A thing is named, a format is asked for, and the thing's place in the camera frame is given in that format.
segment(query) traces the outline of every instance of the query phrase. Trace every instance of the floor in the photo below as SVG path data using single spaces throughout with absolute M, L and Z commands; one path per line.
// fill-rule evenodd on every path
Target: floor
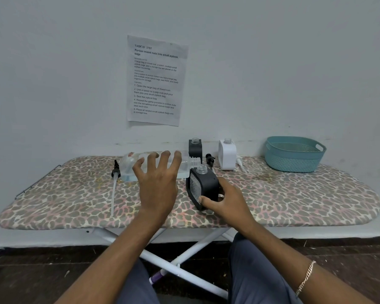
M 380 237 L 284 241 L 380 303 Z M 172 260 L 192 244 L 150 244 L 147 249 L 166 260 Z M 183 263 L 182 268 L 228 289 L 229 246 L 229 242 L 214 242 Z M 0 249 L 0 303 L 55 302 L 105 249 L 105 246 Z M 150 263 L 144 264 L 150 274 L 158 270 Z M 165 295 L 203 300 L 198 303 L 225 303 L 172 275 L 158 281 L 154 288 L 164 303 L 169 302 Z

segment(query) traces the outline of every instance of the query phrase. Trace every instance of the teal plastic basket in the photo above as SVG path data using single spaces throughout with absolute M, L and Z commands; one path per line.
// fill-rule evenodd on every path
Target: teal plastic basket
M 314 172 L 327 148 L 305 137 L 269 137 L 266 141 L 266 163 L 283 172 Z

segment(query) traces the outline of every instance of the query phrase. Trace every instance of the person's left hand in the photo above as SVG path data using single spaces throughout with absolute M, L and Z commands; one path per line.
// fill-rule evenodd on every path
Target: person's left hand
M 168 150 L 164 151 L 156 167 L 156 152 L 148 156 L 148 168 L 144 173 L 141 169 L 144 158 L 139 159 L 132 170 L 139 181 L 139 198 L 141 199 L 140 213 L 147 213 L 155 219 L 161 220 L 161 224 L 172 211 L 177 196 L 177 171 L 182 163 L 182 153 L 175 151 L 172 164 L 167 168 L 170 156 Z

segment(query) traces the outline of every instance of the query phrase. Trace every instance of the blue pants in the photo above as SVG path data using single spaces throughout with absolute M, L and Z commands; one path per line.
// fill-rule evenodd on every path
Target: blue pants
M 294 291 L 258 248 L 240 233 L 229 251 L 232 288 L 230 304 L 302 304 Z M 137 260 L 116 304 L 159 304 L 148 273 Z

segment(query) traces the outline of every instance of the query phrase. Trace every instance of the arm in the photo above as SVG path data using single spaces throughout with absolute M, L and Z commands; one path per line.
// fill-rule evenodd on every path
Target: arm
M 226 222 L 248 238 L 276 267 L 279 273 L 296 291 L 305 278 L 309 260 L 255 221 L 239 188 L 218 177 L 224 199 L 212 201 L 201 196 L 203 206 L 213 210 Z M 370 304 L 368 298 L 332 275 L 317 264 L 314 265 L 300 299 L 307 304 Z
M 144 158 L 132 168 L 139 181 L 141 209 L 130 225 L 95 262 L 56 301 L 56 304 L 112 304 L 135 261 L 152 236 L 162 226 L 177 196 L 176 177 L 182 154 L 175 152 L 167 168 L 170 152 L 163 152 L 156 168 L 157 153 L 148 156 L 148 170 L 143 173 Z

